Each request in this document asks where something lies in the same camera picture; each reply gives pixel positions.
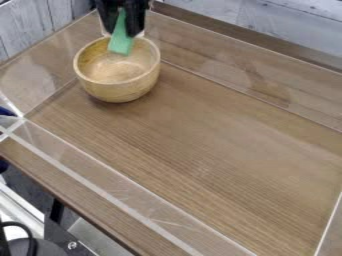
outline bowl rim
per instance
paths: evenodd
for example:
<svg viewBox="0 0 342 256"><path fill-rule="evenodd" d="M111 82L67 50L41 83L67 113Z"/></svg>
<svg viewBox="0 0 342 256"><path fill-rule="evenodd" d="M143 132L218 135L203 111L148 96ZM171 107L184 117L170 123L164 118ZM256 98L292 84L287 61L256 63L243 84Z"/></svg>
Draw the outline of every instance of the bowl rim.
<svg viewBox="0 0 342 256"><path fill-rule="evenodd" d="M99 42L101 40L105 40L108 38L109 37L100 37L100 38L97 38L96 40L91 41L85 46L83 46L83 48L77 51L77 53L76 53L76 55L73 57L73 70L75 70L77 76L80 76L81 79L84 79L85 81L88 81L91 83L95 83L95 84L99 84L99 85L123 85L123 84L127 84L127 83L131 83L131 82L135 82L135 81L140 80L144 76L147 76L153 71L153 69L160 64L160 50L159 50L156 44L153 43L153 41L147 39L145 37L137 37L137 38L135 38L135 40L144 40L152 46L152 48L155 49L155 52L156 52L156 61L155 61L153 65L152 65L152 67L143 74L140 74L139 76L136 76L136 77L133 77L133 78L131 78L128 80L120 81L120 82L107 82L107 83L104 83L104 82L99 82L99 81L91 79L80 71L77 62L79 62L79 58L80 58L81 53L85 51L85 49L92 44L95 44L96 42Z"/></svg>

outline screw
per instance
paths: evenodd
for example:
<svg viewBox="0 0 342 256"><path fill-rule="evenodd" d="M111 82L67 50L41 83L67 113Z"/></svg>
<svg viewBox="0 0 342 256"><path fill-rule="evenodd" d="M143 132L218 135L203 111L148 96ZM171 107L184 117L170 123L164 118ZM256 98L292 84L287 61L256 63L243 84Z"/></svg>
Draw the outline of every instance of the screw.
<svg viewBox="0 0 342 256"><path fill-rule="evenodd" d="M75 250L77 248L77 243L76 242L69 242L68 243L68 249Z"/></svg>

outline wooden bowl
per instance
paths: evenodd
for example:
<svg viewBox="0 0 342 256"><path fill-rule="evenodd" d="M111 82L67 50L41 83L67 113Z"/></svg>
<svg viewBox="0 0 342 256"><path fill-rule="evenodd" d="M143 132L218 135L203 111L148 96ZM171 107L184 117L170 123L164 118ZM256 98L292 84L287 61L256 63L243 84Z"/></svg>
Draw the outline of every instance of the wooden bowl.
<svg viewBox="0 0 342 256"><path fill-rule="evenodd" d="M160 51L153 42L135 38L129 56L107 50L109 38L91 42L77 52L73 69L85 91L99 100L127 102L153 87L160 70Z"/></svg>

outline wooden tabletop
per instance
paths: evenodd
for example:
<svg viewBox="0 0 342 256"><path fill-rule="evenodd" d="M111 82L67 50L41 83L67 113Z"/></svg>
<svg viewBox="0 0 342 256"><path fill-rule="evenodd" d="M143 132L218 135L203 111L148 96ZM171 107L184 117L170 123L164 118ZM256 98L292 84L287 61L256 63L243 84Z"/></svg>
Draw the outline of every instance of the wooden tabletop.
<svg viewBox="0 0 342 256"><path fill-rule="evenodd" d="M148 24L164 62L131 103L99 102L75 79L93 14L1 68L28 119L3 156L140 255L314 255L341 193L342 137L307 118L336 120L341 74L159 14ZM124 204L163 217L144 222Z"/></svg>

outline green sponge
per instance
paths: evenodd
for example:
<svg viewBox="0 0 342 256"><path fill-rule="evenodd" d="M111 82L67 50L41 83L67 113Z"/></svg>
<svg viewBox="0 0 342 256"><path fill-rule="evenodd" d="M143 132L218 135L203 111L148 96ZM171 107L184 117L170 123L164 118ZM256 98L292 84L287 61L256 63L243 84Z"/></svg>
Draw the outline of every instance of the green sponge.
<svg viewBox="0 0 342 256"><path fill-rule="evenodd" d="M127 35L125 30L125 11L124 9L119 12L119 17L108 44L108 51L129 55L133 45L133 38Z"/></svg>

